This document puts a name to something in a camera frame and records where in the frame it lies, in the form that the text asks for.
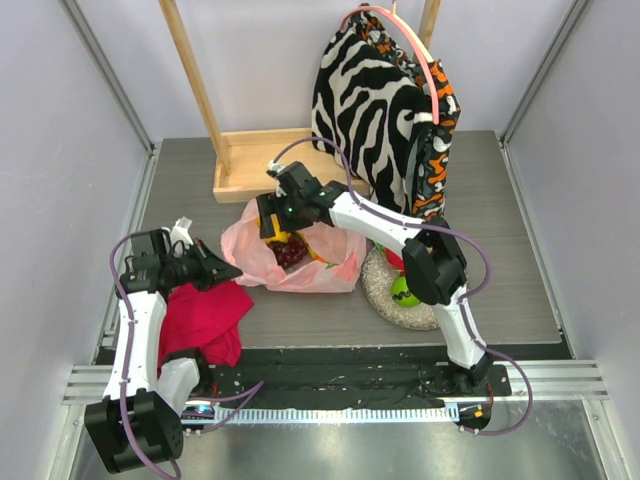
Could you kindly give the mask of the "fake red fruit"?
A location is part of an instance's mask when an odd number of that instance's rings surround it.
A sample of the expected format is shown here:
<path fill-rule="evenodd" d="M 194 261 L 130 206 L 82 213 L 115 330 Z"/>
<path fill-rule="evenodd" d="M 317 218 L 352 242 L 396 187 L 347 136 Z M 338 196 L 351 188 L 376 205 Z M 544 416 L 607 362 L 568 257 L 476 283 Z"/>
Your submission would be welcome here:
<path fill-rule="evenodd" d="M 377 242 L 375 242 L 375 246 L 384 255 L 386 263 L 390 269 L 392 269 L 398 275 L 405 274 L 404 262 L 400 255 L 396 254 L 389 248 L 383 247 L 381 244 Z"/>

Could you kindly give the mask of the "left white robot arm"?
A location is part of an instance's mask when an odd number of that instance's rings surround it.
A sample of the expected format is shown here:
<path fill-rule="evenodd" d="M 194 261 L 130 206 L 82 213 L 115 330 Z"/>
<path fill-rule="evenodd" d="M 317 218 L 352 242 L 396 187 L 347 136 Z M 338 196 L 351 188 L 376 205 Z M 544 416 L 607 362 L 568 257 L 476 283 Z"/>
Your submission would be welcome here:
<path fill-rule="evenodd" d="M 106 470 L 145 467 L 161 479 L 178 479 L 183 451 L 181 414 L 188 398 L 205 397 L 213 375 L 204 354 L 187 348 L 158 361 L 169 295 L 189 285 L 206 292 L 241 276 L 189 234 L 191 222 L 140 232 L 120 273 L 109 265 L 118 298 L 120 329 L 111 376 L 102 399 L 86 407 L 84 425 Z"/>

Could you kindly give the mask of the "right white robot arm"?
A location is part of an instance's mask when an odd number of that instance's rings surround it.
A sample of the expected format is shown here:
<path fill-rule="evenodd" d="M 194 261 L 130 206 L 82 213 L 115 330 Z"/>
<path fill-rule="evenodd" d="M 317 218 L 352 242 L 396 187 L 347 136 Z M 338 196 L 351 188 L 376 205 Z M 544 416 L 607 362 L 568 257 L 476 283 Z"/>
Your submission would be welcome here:
<path fill-rule="evenodd" d="M 350 184 L 323 185 L 298 161 L 287 166 L 272 161 L 266 173 L 276 190 L 256 198 L 261 238 L 273 236 L 276 229 L 297 232 L 323 223 L 362 235 L 398 255 L 409 293 L 431 306 L 436 316 L 455 389 L 472 395 L 486 385 L 493 359 L 470 311 L 460 236 L 446 221 L 419 222 L 372 203 Z"/>

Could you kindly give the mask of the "fake green apple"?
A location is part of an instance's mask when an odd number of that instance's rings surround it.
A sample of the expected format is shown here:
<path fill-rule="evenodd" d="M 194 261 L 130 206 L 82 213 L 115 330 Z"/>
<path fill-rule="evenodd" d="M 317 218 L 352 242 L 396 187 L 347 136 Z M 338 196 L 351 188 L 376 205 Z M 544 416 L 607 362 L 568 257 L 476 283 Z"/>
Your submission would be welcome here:
<path fill-rule="evenodd" d="M 398 276 L 391 285 L 391 295 L 396 304 L 403 308 L 414 308 L 421 301 L 411 293 L 405 276 Z"/>

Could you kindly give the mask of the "pink plastic bag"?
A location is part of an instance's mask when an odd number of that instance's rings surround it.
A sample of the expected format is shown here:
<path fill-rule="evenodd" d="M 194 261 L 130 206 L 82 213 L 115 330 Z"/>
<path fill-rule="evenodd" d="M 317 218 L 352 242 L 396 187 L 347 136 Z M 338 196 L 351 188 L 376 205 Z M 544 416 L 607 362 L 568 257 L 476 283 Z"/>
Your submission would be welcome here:
<path fill-rule="evenodd" d="M 225 260 L 243 275 L 236 282 L 290 293 L 348 293 L 354 290 L 367 253 L 363 236 L 323 223 L 262 239 L 257 203 L 221 236 Z"/>

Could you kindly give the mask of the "fake yellow mango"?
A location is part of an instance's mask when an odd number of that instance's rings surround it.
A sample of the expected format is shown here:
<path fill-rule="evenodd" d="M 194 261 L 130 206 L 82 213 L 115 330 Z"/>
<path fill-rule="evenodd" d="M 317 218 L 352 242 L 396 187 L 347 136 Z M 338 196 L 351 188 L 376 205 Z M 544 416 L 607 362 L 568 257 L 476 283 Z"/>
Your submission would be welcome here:
<path fill-rule="evenodd" d="M 281 229 L 276 214 L 270 215 L 268 218 L 258 218 L 256 224 L 259 228 L 259 236 L 266 243 L 282 242 L 286 243 L 291 234 Z"/>

